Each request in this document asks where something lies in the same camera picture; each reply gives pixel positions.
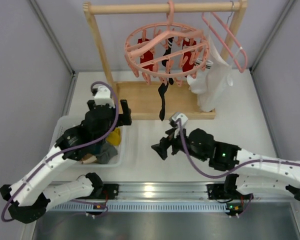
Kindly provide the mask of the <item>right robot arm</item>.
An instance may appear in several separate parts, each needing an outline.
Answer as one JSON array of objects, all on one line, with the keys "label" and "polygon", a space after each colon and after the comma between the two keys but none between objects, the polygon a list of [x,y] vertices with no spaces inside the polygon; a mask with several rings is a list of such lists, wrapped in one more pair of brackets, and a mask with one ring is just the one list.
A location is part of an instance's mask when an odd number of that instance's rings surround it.
[{"label": "right robot arm", "polygon": [[162,160],[185,153],[192,167],[202,176],[224,179],[223,191],[229,198],[255,193],[282,194],[300,202],[300,161],[289,161],[250,152],[237,145],[216,141],[202,129],[187,134],[185,129],[166,131],[151,148]]}]

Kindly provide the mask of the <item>wooden clothes rack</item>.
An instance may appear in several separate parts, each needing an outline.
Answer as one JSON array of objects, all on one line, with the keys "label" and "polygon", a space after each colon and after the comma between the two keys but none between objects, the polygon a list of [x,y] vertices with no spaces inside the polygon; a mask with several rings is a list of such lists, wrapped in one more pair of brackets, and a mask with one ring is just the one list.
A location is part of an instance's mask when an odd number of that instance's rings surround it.
[{"label": "wooden clothes rack", "polygon": [[[239,1],[234,3],[235,11],[239,10]],[[217,3],[174,3],[175,13],[207,13],[207,12],[231,12],[231,4],[226,2]],[[121,81],[113,79],[110,64],[107,59],[101,33],[97,24],[97,15],[108,14],[151,14],[168,13],[169,6],[166,4],[126,4],[126,5],[92,5],[90,2],[83,4],[83,12],[90,27],[95,45],[99,52],[102,68],[106,80],[114,88],[114,92],[120,99],[127,100],[131,108],[134,120],[156,120],[159,118],[160,101],[158,88],[162,84],[160,80],[152,78],[151,83],[143,81]],[[168,89],[165,93],[165,113],[184,112],[191,120],[212,120],[216,117],[216,111],[202,111],[195,106],[195,95],[190,92],[186,77],[182,85],[178,86],[173,79],[168,80]]]}]

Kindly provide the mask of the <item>white plastic basket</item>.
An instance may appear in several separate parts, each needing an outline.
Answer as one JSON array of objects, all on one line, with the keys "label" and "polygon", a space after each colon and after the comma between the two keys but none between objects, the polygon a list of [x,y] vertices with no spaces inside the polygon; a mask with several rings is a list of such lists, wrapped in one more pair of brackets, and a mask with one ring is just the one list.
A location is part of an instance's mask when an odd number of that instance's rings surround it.
[{"label": "white plastic basket", "polygon": [[[55,144],[56,140],[64,133],[65,130],[79,125],[83,119],[84,119],[83,116],[75,116],[75,115],[62,116],[57,121],[56,126],[54,128],[49,149]],[[125,151],[126,151],[127,127],[121,126],[120,131],[121,131],[121,143],[119,146],[115,147],[118,154],[116,156],[114,156],[113,158],[111,158],[109,160],[108,164],[98,164],[98,163],[81,164],[81,163],[77,162],[72,167],[73,168],[93,168],[93,169],[118,167],[122,163],[122,161],[124,159]]]}]

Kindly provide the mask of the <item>white sock with stripes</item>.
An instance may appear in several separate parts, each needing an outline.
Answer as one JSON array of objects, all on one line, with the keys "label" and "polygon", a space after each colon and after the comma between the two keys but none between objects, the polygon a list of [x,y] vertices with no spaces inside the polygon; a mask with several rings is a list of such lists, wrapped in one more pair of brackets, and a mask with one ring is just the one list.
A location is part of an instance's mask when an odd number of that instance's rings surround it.
[{"label": "white sock with stripes", "polygon": [[211,67],[213,66],[213,64],[214,63],[211,60],[207,60],[204,71],[199,70],[196,73],[196,76],[188,75],[186,77],[186,81],[192,93],[200,95],[200,94],[204,94],[207,91],[206,76],[210,71]]}]

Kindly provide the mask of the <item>white cloth garment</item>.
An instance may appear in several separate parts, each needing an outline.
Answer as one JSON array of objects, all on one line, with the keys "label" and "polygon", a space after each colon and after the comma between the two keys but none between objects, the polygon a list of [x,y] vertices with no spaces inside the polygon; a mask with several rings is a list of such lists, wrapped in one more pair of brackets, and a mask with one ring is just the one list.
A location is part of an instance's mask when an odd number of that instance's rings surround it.
[{"label": "white cloth garment", "polygon": [[197,97],[198,106],[203,112],[214,110],[220,102],[227,86],[233,84],[231,77],[232,67],[220,56],[209,35],[207,36],[207,40],[210,48],[209,60],[213,62],[213,65],[205,76],[207,90]]}]

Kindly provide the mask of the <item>left red sock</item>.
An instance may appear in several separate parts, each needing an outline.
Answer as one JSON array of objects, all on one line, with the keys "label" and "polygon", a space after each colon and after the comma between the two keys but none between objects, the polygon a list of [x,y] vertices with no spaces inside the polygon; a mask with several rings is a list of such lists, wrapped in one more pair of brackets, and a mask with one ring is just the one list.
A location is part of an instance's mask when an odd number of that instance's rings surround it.
[{"label": "left red sock", "polygon": [[[137,40],[137,43],[141,44],[143,42],[148,42],[148,41],[150,41],[150,39],[148,39],[148,38],[145,38],[145,39],[139,38]],[[151,50],[148,50],[139,59],[140,59],[139,62],[142,64],[142,63],[148,62],[150,60],[153,60],[154,59],[154,54],[153,54],[153,52]],[[153,64],[148,64],[148,65],[144,66],[143,68],[152,71],[153,70],[153,66],[154,66]]]}]

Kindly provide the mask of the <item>grey sock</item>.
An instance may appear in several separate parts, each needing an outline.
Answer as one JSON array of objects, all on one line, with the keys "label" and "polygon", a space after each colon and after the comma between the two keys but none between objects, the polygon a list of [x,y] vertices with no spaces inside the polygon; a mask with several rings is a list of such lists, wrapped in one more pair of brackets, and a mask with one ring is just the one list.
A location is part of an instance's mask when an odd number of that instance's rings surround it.
[{"label": "grey sock", "polygon": [[117,149],[111,144],[104,144],[99,153],[95,153],[96,162],[101,165],[106,165],[109,161],[118,155]]}]

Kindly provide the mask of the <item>aluminium mounting rail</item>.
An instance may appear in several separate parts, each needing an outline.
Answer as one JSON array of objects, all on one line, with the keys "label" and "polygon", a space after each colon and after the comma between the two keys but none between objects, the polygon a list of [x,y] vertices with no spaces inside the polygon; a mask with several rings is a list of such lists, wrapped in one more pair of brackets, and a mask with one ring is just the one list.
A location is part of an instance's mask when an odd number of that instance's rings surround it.
[{"label": "aluminium mounting rail", "polygon": [[224,183],[204,182],[121,182],[104,183],[96,193],[88,196],[79,195],[80,199],[108,198],[110,200],[248,200],[253,194],[255,198],[292,198],[293,194],[286,190],[284,183],[251,182],[244,179],[236,187],[225,186]]}]

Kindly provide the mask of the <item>right red sock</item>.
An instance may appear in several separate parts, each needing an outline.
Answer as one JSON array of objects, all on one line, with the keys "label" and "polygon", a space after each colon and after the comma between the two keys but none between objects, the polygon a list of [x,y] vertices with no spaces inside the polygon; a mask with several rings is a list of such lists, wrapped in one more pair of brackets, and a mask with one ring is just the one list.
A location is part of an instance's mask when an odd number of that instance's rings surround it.
[{"label": "right red sock", "polygon": [[[182,42],[182,49],[186,49],[188,47],[192,47],[193,45],[196,45],[197,41],[194,40],[193,38],[184,38]],[[182,66],[182,71],[187,72],[193,69],[194,63],[191,63],[191,56],[192,56],[192,51],[187,51],[183,55],[183,59],[185,60],[183,66]]]}]

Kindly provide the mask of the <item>red sock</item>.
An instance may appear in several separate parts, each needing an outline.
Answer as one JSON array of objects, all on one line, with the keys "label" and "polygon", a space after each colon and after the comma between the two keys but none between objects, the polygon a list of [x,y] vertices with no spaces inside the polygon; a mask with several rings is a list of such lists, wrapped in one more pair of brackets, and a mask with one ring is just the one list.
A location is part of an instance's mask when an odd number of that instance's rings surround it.
[{"label": "red sock", "polygon": [[[194,40],[193,38],[184,38],[182,42],[182,49],[186,49],[188,47],[192,47],[193,45],[196,45],[197,41]],[[187,51],[183,55],[183,59],[185,60],[183,66],[182,66],[182,71],[187,72],[193,69],[194,63],[191,63],[191,56],[192,56],[192,51]]]},{"label": "red sock", "polygon": [[[148,41],[150,41],[150,39],[148,39],[148,38],[145,38],[145,39],[139,38],[137,40],[137,43],[141,44],[143,42],[148,42]],[[153,54],[153,52],[151,50],[148,50],[139,59],[140,59],[139,62],[142,64],[142,63],[148,62],[150,60],[153,60],[154,59],[154,54]],[[152,71],[153,70],[153,66],[154,66],[153,64],[148,64],[148,65],[144,66],[143,68]]]}]

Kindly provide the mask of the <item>pink round clip hanger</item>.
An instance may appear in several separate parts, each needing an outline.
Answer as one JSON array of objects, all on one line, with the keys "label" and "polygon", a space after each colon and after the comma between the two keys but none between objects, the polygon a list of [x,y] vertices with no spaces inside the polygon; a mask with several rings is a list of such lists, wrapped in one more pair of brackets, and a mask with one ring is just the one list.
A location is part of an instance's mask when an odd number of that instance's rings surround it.
[{"label": "pink round clip hanger", "polygon": [[[173,79],[181,86],[184,77],[195,76],[198,71],[205,70],[210,54],[210,44],[203,30],[175,22],[175,4],[171,0],[167,4],[169,11],[165,22],[151,23],[134,30],[124,44],[124,58],[127,65],[135,77],[143,77],[148,85],[153,78],[158,78],[165,85],[169,79]],[[150,41],[138,43],[140,38],[148,38]],[[184,38],[194,39],[196,45],[182,49]],[[153,53],[153,59],[140,63],[140,57],[149,50]],[[183,72],[182,67],[186,61],[183,60],[184,53],[192,50],[190,63],[194,63],[193,69]],[[144,68],[152,64],[152,71]]]}]

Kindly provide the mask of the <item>brown striped sock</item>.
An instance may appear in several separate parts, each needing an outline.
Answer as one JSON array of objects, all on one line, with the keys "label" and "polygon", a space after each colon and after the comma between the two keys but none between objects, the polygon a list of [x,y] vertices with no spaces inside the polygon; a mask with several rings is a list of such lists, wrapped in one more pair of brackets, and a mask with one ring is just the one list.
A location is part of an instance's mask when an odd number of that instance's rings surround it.
[{"label": "brown striped sock", "polygon": [[97,161],[97,158],[94,155],[87,154],[80,160],[80,163],[82,165],[87,165],[87,164],[95,163],[96,161]]}]

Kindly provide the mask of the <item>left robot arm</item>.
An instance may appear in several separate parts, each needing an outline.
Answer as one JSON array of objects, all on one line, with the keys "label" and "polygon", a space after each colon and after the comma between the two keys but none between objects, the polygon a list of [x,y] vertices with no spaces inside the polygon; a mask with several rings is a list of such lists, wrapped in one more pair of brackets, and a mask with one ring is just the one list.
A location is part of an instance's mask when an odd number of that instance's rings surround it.
[{"label": "left robot arm", "polygon": [[80,124],[68,128],[56,140],[48,154],[21,180],[0,188],[0,194],[7,204],[1,219],[24,224],[41,218],[56,205],[83,197],[97,197],[103,190],[101,178],[93,172],[80,176],[73,182],[56,187],[50,183],[67,168],[86,157],[95,157],[101,164],[107,164],[118,154],[115,144],[107,137],[121,126],[132,124],[131,109],[125,99],[120,100],[123,112],[115,104],[87,102],[89,110]]}]

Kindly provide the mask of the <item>yellow sock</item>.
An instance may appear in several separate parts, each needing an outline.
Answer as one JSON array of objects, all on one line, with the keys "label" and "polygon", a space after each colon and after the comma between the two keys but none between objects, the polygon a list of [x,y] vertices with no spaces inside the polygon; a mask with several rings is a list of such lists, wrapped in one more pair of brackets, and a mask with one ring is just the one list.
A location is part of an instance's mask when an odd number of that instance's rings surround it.
[{"label": "yellow sock", "polygon": [[106,141],[117,147],[121,144],[121,129],[119,127],[116,127],[107,137],[106,137]]}]

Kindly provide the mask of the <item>dark teal sock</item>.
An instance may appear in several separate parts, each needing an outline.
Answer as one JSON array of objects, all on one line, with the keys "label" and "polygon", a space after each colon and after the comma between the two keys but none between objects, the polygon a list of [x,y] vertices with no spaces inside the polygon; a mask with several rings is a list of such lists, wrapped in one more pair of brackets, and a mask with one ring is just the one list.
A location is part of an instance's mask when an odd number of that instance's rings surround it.
[{"label": "dark teal sock", "polygon": [[97,144],[92,154],[98,158],[102,156],[105,152],[106,152],[106,144],[105,143]]}]

